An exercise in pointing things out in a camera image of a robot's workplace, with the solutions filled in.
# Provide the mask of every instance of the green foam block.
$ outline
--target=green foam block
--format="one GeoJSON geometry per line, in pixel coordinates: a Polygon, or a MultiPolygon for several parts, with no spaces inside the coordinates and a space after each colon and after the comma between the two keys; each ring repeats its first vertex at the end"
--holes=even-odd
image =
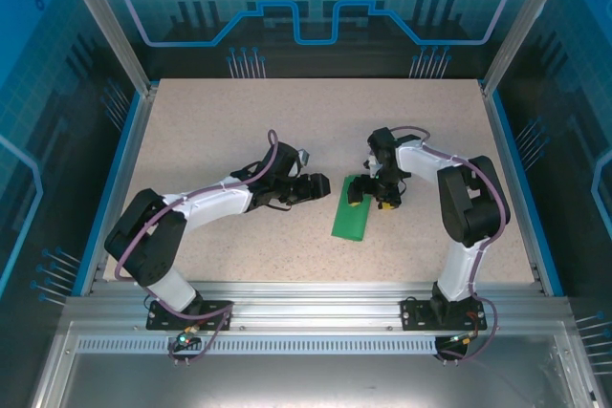
{"type": "Polygon", "coordinates": [[[336,211],[336,219],[334,220],[334,228],[332,236],[337,238],[348,239],[350,241],[363,241],[363,232],[367,223],[367,214],[370,210],[370,195],[363,195],[363,202],[357,205],[348,203],[347,191],[348,186],[357,176],[348,176],[344,178],[342,193],[338,202],[338,210],[336,211]]]}

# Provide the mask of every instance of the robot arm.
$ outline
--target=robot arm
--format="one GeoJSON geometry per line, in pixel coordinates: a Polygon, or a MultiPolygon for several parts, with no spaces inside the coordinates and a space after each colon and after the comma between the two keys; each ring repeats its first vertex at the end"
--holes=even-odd
{"type": "Polygon", "coordinates": [[[308,162],[308,153],[282,142],[278,144],[270,169],[262,177],[236,186],[263,171],[272,156],[271,148],[263,161],[232,172],[217,183],[217,189],[196,196],[194,193],[158,195],[151,189],[139,192],[106,238],[104,247],[119,260],[147,221],[169,204],[184,199],[166,212],[152,231],[144,234],[123,267],[141,287],[150,290],[172,310],[200,314],[202,298],[172,267],[186,233],[228,215],[268,206],[271,200],[278,200],[289,209],[294,204],[317,200],[330,193],[329,180],[322,174],[300,175],[308,162]]]}
{"type": "MultiPolygon", "coordinates": [[[[356,178],[348,190],[349,203],[360,203],[363,193],[372,194],[381,209],[394,209],[402,203],[399,182],[415,174],[438,187],[442,221],[451,239],[447,264],[434,284],[431,307],[442,325],[462,302],[470,301],[470,275],[477,254],[500,227],[499,207],[491,191],[471,169],[427,148],[423,140],[409,135],[396,139],[388,128],[374,131],[368,138],[371,153],[365,166],[369,175],[356,178]]],[[[468,160],[493,183],[502,199],[506,223],[510,209],[491,160],[468,160]]]]}

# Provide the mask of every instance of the glass panel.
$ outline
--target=glass panel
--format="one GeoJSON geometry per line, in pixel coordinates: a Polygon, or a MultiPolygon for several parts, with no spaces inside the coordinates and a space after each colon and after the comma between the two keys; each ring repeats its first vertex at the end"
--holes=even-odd
{"type": "MultiPolygon", "coordinates": [[[[604,311],[609,320],[612,1],[549,0],[499,94],[574,311],[604,311]]],[[[599,323],[586,332],[606,341],[599,323]]],[[[606,353],[594,358],[607,361],[606,353]]]]}
{"type": "Polygon", "coordinates": [[[0,0],[0,50],[0,406],[25,406],[134,88],[81,0],[0,0]]]}
{"type": "Polygon", "coordinates": [[[482,77],[523,1],[110,0],[153,78],[482,77]]]}

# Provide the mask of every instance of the black mounting plate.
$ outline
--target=black mounting plate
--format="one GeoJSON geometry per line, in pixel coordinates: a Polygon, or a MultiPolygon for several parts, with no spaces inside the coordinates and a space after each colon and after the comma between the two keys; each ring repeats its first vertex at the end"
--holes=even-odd
{"type": "Polygon", "coordinates": [[[400,317],[402,318],[402,329],[405,332],[469,332],[474,330],[474,323],[467,316],[467,313],[474,312],[478,316],[478,330],[486,330],[487,317],[485,316],[482,303],[473,298],[463,300],[460,303],[462,304],[461,308],[449,314],[445,322],[440,324],[429,300],[408,298],[407,300],[401,301],[400,317]]]}
{"type": "MultiPolygon", "coordinates": [[[[219,311],[225,306],[231,305],[231,301],[203,301],[200,306],[200,310],[197,315],[207,314],[209,312],[219,311]]],[[[219,327],[219,322],[223,314],[215,315],[206,322],[200,324],[200,331],[202,332],[214,332],[219,327]]],[[[226,323],[221,328],[221,331],[230,329],[231,317],[226,320],[226,323]]],[[[157,301],[151,302],[149,307],[149,314],[146,318],[146,329],[147,330],[173,330],[181,331],[195,324],[195,320],[184,320],[175,316],[174,314],[165,310],[157,301]]]]}

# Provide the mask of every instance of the blue trim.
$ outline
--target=blue trim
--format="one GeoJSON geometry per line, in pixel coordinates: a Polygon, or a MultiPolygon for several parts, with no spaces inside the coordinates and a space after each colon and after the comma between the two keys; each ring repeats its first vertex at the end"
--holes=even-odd
{"type": "Polygon", "coordinates": [[[527,212],[529,212],[529,216],[531,217],[535,238],[537,240],[537,244],[539,245],[539,250],[542,254],[544,269],[546,269],[546,272],[543,274],[546,275],[551,284],[553,295],[563,296],[563,287],[561,286],[561,282],[558,279],[557,268],[555,268],[555,261],[553,260],[553,255],[551,254],[551,250],[548,247],[548,241],[546,240],[546,235],[544,234],[542,222],[539,220],[539,215],[537,214],[534,195],[532,195],[532,190],[529,187],[529,183],[527,182],[527,175],[525,174],[525,169],[523,168],[523,165],[520,162],[520,156],[518,155],[518,149],[516,148],[513,133],[510,129],[510,123],[508,122],[508,118],[506,117],[506,111],[504,110],[504,107],[501,103],[501,98],[499,97],[497,90],[493,92],[492,99],[493,103],[495,104],[497,114],[499,115],[499,121],[501,122],[501,127],[504,131],[504,136],[506,138],[506,142],[508,143],[508,148],[510,149],[510,155],[513,159],[516,176],[518,177],[518,185],[520,187],[520,192],[525,198],[525,203],[527,204],[527,212]]]}
{"type": "Polygon", "coordinates": [[[30,157],[25,150],[19,150],[10,140],[5,138],[0,134],[0,145],[4,146],[9,152],[13,153],[18,160],[23,162],[26,166],[30,168],[33,175],[34,186],[36,188],[36,194],[30,204],[30,210],[28,211],[28,215],[19,230],[19,235],[15,241],[14,246],[11,250],[11,255],[9,256],[9,260],[7,260],[7,264],[2,270],[2,275],[0,276],[0,298],[4,293],[7,284],[9,283],[9,279],[11,278],[12,269],[15,267],[15,263],[17,263],[17,258],[21,253],[21,247],[26,241],[26,237],[28,236],[28,231],[30,231],[30,226],[32,226],[32,222],[34,217],[36,216],[36,211],[38,210],[38,206],[42,201],[43,189],[42,189],[42,177],[40,176],[40,169],[38,168],[38,163],[30,157]]]}
{"type": "Polygon", "coordinates": [[[593,182],[591,183],[591,195],[593,195],[595,205],[597,206],[597,209],[600,212],[601,219],[603,220],[603,224],[605,225],[605,229],[607,229],[608,231],[608,236],[610,236],[610,239],[612,239],[612,219],[610,219],[610,214],[605,208],[605,204],[603,203],[603,199],[601,198],[600,194],[601,171],[610,162],[612,162],[612,148],[605,152],[603,155],[601,155],[600,158],[597,160],[597,163],[595,164],[593,182]]]}
{"type": "Polygon", "coordinates": [[[484,45],[491,38],[495,25],[499,17],[501,16],[502,11],[504,10],[508,0],[500,0],[497,9],[492,17],[491,23],[487,27],[487,31],[485,35],[481,39],[423,39],[420,38],[416,32],[414,32],[410,27],[405,23],[405,21],[393,10],[387,9],[378,9],[376,7],[376,0],[339,0],[334,4],[332,9],[332,36],[328,39],[305,39],[301,36],[300,31],[300,18],[299,18],[299,8],[297,3],[292,0],[260,0],[255,2],[255,10],[254,11],[239,11],[234,15],[234,17],[229,21],[229,23],[221,30],[217,35],[209,41],[194,41],[194,42],[154,42],[152,41],[146,30],[144,29],[144,25],[139,18],[136,8],[131,0],[123,0],[125,2],[125,6],[129,10],[132,15],[132,19],[136,25],[136,28],[141,35],[142,41],[146,43],[149,47],[155,48],[200,48],[200,47],[216,47],[221,40],[225,38],[225,36],[230,33],[230,31],[244,18],[253,18],[253,17],[263,17],[264,9],[267,7],[283,7],[289,8],[292,12],[293,24],[294,24],[294,39],[295,43],[298,45],[314,45],[314,46],[325,46],[325,45],[334,45],[339,36],[339,24],[340,24],[340,9],[344,6],[353,6],[353,7],[367,7],[368,15],[370,16],[387,16],[391,19],[395,24],[408,36],[412,41],[417,45],[468,45],[468,46],[478,46],[484,45]]]}
{"type": "Polygon", "coordinates": [[[99,200],[98,211],[96,212],[96,219],[94,219],[92,230],[89,233],[89,239],[87,240],[87,246],[85,247],[85,251],[83,253],[83,259],[80,262],[80,268],[78,269],[78,273],[76,274],[76,280],[75,284],[73,285],[72,291],[73,296],[80,296],[80,292],[82,291],[85,285],[87,271],[89,270],[89,266],[91,265],[92,260],[94,258],[94,248],[96,247],[96,240],[98,239],[100,229],[102,227],[102,220],[104,219],[104,214],[106,214],[106,209],[108,208],[111,198],[111,191],[113,190],[113,186],[115,185],[115,179],[117,178],[117,174],[119,173],[121,161],[123,160],[123,154],[125,153],[127,138],[130,135],[132,125],[134,124],[136,111],[141,102],[141,96],[138,92],[135,93],[134,97],[132,98],[130,111],[127,114],[125,124],[123,125],[123,131],[121,132],[121,137],[119,139],[119,144],[117,145],[117,151],[115,152],[113,163],[111,164],[111,169],[110,171],[108,171],[108,178],[106,179],[106,185],[104,186],[102,197],[99,200]]]}

